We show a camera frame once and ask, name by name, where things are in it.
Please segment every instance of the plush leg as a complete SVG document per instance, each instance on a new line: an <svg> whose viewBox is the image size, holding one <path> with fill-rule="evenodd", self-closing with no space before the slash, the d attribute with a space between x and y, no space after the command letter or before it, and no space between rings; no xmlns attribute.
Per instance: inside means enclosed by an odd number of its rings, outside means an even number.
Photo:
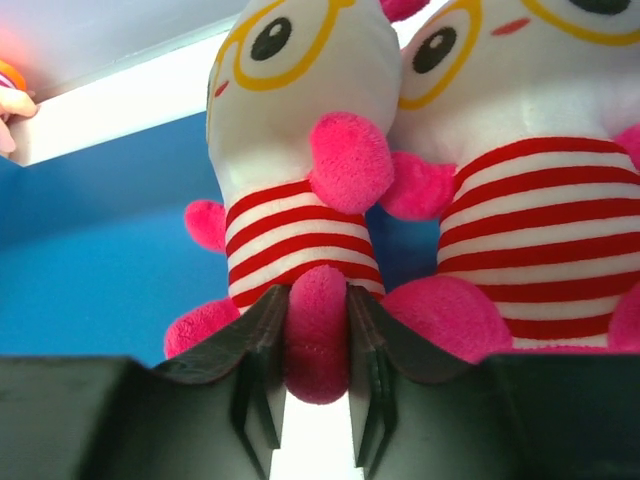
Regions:
<svg viewBox="0 0 640 480"><path fill-rule="evenodd" d="M512 348L498 309L475 285L437 275L396 288L382 306L397 320L447 352L478 363Z"/></svg>
<svg viewBox="0 0 640 480"><path fill-rule="evenodd" d="M349 387L347 282L329 266L302 275L291 289L285 325L285 380L300 400L327 404Z"/></svg>
<svg viewBox="0 0 640 480"><path fill-rule="evenodd" d="M640 352L640 283L622 297L613 312L609 347L613 351Z"/></svg>
<svg viewBox="0 0 640 480"><path fill-rule="evenodd" d="M176 320L167 331L164 353L174 357L238 319L240 312L230 298L209 302Z"/></svg>

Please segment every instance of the pink plush hand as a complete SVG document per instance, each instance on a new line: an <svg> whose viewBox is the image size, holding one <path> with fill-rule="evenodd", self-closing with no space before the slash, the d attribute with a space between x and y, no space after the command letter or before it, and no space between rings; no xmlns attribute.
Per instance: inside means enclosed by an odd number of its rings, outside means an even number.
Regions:
<svg viewBox="0 0 640 480"><path fill-rule="evenodd" d="M395 181L380 199L389 214L406 221L432 220L451 203L455 165L426 163L412 153L395 152Z"/></svg>
<svg viewBox="0 0 640 480"><path fill-rule="evenodd" d="M400 22L422 10L429 0L380 0L390 22Z"/></svg>
<svg viewBox="0 0 640 480"><path fill-rule="evenodd" d="M351 113L325 115L311 132L311 187L331 208L360 214L393 182L393 162L383 132Z"/></svg>
<svg viewBox="0 0 640 480"><path fill-rule="evenodd" d="M5 123L6 118L9 115L30 118L37 111L38 107L29 94L13 88L0 87L0 155L8 156L16 149L16 143Z"/></svg>
<svg viewBox="0 0 640 480"><path fill-rule="evenodd" d="M629 152L631 161L640 170L640 124L628 128L616 139L619 145L622 145Z"/></svg>
<svg viewBox="0 0 640 480"><path fill-rule="evenodd" d="M211 200L196 200L184 214L187 231L202 247L217 253L225 251L226 214L224 205Z"/></svg>

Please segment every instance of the plush toy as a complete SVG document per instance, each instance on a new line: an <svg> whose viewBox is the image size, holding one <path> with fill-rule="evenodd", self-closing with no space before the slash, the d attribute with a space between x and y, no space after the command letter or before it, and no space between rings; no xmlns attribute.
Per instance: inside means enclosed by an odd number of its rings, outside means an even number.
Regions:
<svg viewBox="0 0 640 480"><path fill-rule="evenodd" d="M470 362L640 348L640 0L451 1L403 57L382 203L441 237L386 309Z"/></svg>
<svg viewBox="0 0 640 480"><path fill-rule="evenodd" d="M627 150L631 161L640 170L640 124L628 128L615 140Z"/></svg>
<svg viewBox="0 0 640 480"><path fill-rule="evenodd" d="M16 149L6 122L11 115L32 117L36 105L26 93L27 83L20 73L0 60L0 155L9 156Z"/></svg>
<svg viewBox="0 0 640 480"><path fill-rule="evenodd" d="M314 403L346 391L347 282L384 294L364 213L393 181L401 56L379 1L253 0L222 45L207 141L224 205L196 201L186 224L226 252L229 298L178 319L167 356L291 285L289 390Z"/></svg>

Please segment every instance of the orange object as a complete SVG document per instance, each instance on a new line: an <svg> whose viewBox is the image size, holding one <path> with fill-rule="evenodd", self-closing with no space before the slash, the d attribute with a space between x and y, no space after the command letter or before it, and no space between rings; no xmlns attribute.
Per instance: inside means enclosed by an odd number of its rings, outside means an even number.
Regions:
<svg viewBox="0 0 640 480"><path fill-rule="evenodd" d="M13 86L18 90L27 91L27 82L24 77L8 63L0 60L0 85L8 80L9 86Z"/></svg>

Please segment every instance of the red and white stripes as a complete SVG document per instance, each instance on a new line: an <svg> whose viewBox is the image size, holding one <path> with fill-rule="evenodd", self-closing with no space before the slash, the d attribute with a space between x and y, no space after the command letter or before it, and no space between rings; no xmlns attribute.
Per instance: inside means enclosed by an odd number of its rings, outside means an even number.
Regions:
<svg viewBox="0 0 640 480"><path fill-rule="evenodd" d="M376 298L382 278L363 215L323 204L308 181L252 193L227 212L229 294L240 312L272 285L292 285L319 265L338 268Z"/></svg>
<svg viewBox="0 0 640 480"><path fill-rule="evenodd" d="M626 152L523 140L462 168L456 192L438 272L481 288L516 346L604 346L616 304L640 281L640 176Z"/></svg>

